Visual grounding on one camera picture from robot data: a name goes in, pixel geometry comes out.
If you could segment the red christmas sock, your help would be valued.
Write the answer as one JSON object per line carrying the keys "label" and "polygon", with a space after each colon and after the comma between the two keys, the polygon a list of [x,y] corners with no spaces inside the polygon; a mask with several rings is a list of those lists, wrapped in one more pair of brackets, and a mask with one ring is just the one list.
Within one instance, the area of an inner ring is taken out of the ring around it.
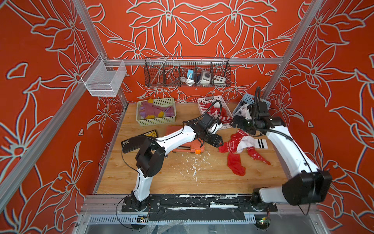
{"label": "red christmas sock", "polygon": [[211,115],[214,118],[218,117],[218,114],[220,114],[220,117],[228,117],[227,111],[225,108],[221,108],[220,103],[200,103],[200,107],[203,113],[208,112],[209,115]]}

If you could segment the white black striped crew sock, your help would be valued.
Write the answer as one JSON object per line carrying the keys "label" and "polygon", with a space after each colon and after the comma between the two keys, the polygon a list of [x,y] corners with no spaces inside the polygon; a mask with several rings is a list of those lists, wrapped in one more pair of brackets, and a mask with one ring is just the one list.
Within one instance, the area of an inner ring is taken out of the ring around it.
{"label": "white black striped crew sock", "polygon": [[258,149],[267,149],[268,144],[265,139],[245,136],[239,141],[236,152],[241,153],[245,148],[249,148],[249,147],[254,147]]}

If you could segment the red white striped santa sock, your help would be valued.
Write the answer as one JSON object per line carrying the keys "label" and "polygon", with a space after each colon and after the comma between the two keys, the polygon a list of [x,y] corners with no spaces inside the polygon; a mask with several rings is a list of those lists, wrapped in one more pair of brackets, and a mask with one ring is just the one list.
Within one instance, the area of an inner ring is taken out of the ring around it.
{"label": "red white striped santa sock", "polygon": [[231,117],[231,116],[220,116],[219,120],[221,121],[222,124],[230,124],[231,121],[233,120],[233,117]]}

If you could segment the purple ribbed sock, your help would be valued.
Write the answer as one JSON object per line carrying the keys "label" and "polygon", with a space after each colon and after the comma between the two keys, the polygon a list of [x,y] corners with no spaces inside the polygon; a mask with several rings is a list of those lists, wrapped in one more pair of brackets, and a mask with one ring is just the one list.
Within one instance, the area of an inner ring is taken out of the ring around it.
{"label": "purple ribbed sock", "polygon": [[152,99],[140,102],[139,116],[141,119],[155,119],[155,118],[167,118],[174,117],[174,107],[162,107],[155,105]]}

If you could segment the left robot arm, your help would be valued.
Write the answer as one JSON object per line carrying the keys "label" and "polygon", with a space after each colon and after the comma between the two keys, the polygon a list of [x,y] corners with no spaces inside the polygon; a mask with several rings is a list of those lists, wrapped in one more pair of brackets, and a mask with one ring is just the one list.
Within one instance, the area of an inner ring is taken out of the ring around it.
{"label": "left robot arm", "polygon": [[164,158],[177,147],[199,139],[213,147],[223,146],[223,138],[217,134],[223,124],[209,114],[185,121],[177,131],[158,138],[145,138],[136,159],[137,180],[131,193],[131,201],[138,209],[146,205],[153,177],[162,169]]}

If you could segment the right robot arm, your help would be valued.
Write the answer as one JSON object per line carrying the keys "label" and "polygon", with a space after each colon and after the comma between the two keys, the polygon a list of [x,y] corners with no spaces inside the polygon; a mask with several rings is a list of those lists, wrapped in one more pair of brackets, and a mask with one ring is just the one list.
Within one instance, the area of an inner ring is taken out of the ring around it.
{"label": "right robot arm", "polygon": [[288,181],[282,186],[254,189],[251,204],[257,209],[270,203],[293,206],[323,202],[332,176],[320,169],[292,138],[282,118],[271,116],[263,101],[239,104],[231,126],[246,133],[260,132],[271,141]]}

